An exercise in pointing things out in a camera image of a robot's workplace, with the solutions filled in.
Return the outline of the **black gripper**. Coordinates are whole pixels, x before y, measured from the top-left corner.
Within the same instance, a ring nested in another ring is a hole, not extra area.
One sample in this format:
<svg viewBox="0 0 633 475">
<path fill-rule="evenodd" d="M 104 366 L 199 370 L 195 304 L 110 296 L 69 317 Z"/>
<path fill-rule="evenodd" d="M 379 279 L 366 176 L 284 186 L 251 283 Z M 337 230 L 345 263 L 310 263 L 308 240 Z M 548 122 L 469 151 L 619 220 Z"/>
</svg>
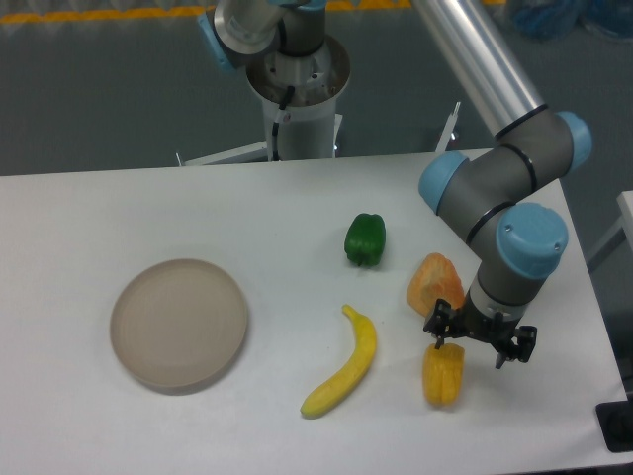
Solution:
<svg viewBox="0 0 633 475">
<path fill-rule="evenodd" d="M 537 328 L 517 328 L 518 322 L 519 319 L 507 319 L 501 312 L 487 316 L 473 304 L 456 311 L 446 300 L 437 299 L 425 318 L 423 330 L 435 338 L 436 350 L 444 345 L 446 338 L 452 337 L 468 337 L 495 345 L 495 368 L 501 369 L 508 361 L 527 363 L 536 346 Z"/>
</svg>

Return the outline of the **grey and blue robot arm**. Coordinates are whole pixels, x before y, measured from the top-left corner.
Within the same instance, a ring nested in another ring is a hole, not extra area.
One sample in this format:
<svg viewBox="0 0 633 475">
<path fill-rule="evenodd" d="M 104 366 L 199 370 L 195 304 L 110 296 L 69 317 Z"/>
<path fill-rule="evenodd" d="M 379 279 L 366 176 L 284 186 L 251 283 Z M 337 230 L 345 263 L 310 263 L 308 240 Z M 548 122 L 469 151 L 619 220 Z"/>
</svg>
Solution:
<svg viewBox="0 0 633 475">
<path fill-rule="evenodd" d="M 568 242 L 561 217 L 528 197 L 583 164 L 591 134 L 577 115 L 548 108 L 479 3 L 413 7 L 497 140 L 477 159 L 442 153 L 419 179 L 427 206 L 481 261 L 465 302 L 434 302 L 424 328 L 438 343 L 487 343 L 498 363 L 527 362 L 537 330 L 521 318 Z M 334 104 L 350 66 L 325 31 L 323 2 L 221 1 L 197 24 L 219 67 L 246 70 L 270 160 L 333 157 Z"/>
</svg>

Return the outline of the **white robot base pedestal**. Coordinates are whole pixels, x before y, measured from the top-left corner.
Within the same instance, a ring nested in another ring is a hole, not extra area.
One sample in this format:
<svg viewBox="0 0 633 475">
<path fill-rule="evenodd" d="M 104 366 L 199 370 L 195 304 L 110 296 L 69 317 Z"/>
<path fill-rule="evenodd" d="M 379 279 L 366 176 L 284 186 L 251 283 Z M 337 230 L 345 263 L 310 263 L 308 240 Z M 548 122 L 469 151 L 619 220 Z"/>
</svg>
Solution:
<svg viewBox="0 0 633 475">
<path fill-rule="evenodd" d="M 316 52 L 302 57 L 271 53 L 247 66 L 246 77 L 261 101 L 270 161 L 335 156 L 337 99 L 350 77 L 340 42 L 325 36 Z"/>
</svg>

